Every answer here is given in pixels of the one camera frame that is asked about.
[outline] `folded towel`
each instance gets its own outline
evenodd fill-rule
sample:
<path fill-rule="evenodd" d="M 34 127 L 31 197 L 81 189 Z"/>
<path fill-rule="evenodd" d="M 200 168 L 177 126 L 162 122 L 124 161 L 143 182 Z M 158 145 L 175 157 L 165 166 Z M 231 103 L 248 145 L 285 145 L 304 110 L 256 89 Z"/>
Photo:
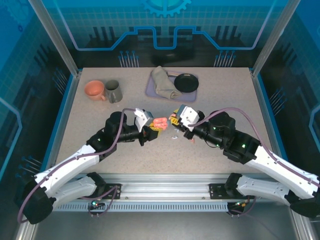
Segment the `folded towel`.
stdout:
<path fill-rule="evenodd" d="M 156 67 L 151 72 L 151 76 L 154 81 L 156 94 L 167 99 L 176 99 L 182 95 L 182 93 L 176 89 L 173 82 L 170 81 L 167 72 L 161 66 Z"/>

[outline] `speckled tabletop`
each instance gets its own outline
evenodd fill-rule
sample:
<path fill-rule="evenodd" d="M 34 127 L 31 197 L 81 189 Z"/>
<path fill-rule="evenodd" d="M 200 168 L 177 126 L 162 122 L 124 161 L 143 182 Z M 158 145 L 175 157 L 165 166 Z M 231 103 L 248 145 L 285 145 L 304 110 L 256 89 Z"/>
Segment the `speckled tabletop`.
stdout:
<path fill-rule="evenodd" d="M 152 112 L 155 118 L 169 117 L 183 102 L 151 98 L 145 95 L 147 81 L 153 68 L 84 68 L 74 97 L 64 132 L 57 163 L 75 153 L 99 129 L 103 128 L 111 113 L 123 108 L 140 108 Z M 187 105 L 205 115 L 225 107 L 244 110 L 260 131 L 263 140 L 270 142 L 248 68 L 167 67 L 171 71 L 196 74 L 199 77 L 197 99 Z M 123 93 L 122 101 L 92 101 L 84 93 L 91 80 L 106 82 L 116 79 Z M 236 120 L 236 128 L 255 135 L 247 120 L 237 112 L 229 112 Z M 134 114 L 127 113 L 132 125 Z M 200 139 L 195 144 L 176 133 L 169 126 L 161 136 L 140 147 L 138 141 L 119 143 L 117 151 L 85 172 L 117 174 L 225 174 L 257 173 L 258 171 L 232 162 L 220 149 L 213 149 Z"/>

